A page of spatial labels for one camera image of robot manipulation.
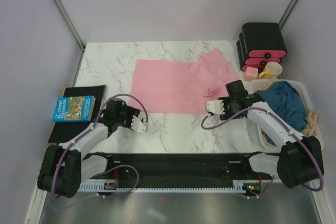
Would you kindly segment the pink t shirt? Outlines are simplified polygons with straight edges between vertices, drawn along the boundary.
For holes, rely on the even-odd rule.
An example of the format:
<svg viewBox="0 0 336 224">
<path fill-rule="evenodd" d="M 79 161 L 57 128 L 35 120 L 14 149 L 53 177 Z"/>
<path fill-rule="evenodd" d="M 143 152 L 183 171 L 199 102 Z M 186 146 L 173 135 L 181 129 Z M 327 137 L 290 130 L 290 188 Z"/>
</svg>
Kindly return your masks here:
<svg viewBox="0 0 336 224">
<path fill-rule="evenodd" d="M 228 95 L 225 85 L 238 75 L 218 49 L 197 62 L 137 60 L 131 95 L 148 112 L 204 114 L 207 101 Z"/>
</svg>

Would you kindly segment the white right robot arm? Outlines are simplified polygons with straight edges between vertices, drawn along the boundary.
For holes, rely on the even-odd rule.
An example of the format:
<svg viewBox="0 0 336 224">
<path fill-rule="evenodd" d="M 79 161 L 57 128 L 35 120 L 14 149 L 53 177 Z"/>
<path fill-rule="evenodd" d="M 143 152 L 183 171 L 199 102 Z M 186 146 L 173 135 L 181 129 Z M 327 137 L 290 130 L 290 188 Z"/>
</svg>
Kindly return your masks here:
<svg viewBox="0 0 336 224">
<path fill-rule="evenodd" d="M 221 119 L 246 117 L 273 141 L 277 154 L 254 153 L 246 157 L 240 172 L 248 179 L 258 173 L 277 176 L 288 188 L 303 186 L 311 191 L 324 188 L 324 167 L 320 141 L 304 136 L 285 122 L 257 92 L 248 93 L 242 81 L 225 85 L 228 96 L 222 102 Z"/>
</svg>

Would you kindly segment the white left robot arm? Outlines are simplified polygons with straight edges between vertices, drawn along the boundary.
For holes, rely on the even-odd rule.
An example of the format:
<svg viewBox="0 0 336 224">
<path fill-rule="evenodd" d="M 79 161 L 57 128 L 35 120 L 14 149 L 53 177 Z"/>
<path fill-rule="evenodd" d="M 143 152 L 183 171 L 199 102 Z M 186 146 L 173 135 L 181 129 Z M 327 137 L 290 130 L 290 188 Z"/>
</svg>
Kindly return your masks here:
<svg viewBox="0 0 336 224">
<path fill-rule="evenodd" d="M 102 106 L 96 119 L 79 135 L 60 145 L 47 147 L 37 177 L 37 187 L 51 193 L 53 197 L 73 197 L 81 183 L 93 176 L 111 178 L 115 165 L 105 154 L 92 154 L 91 150 L 108 139 L 118 128 L 123 127 L 137 133 L 148 130 L 149 117 L 140 117 L 145 112 L 127 105 L 116 95 Z"/>
</svg>

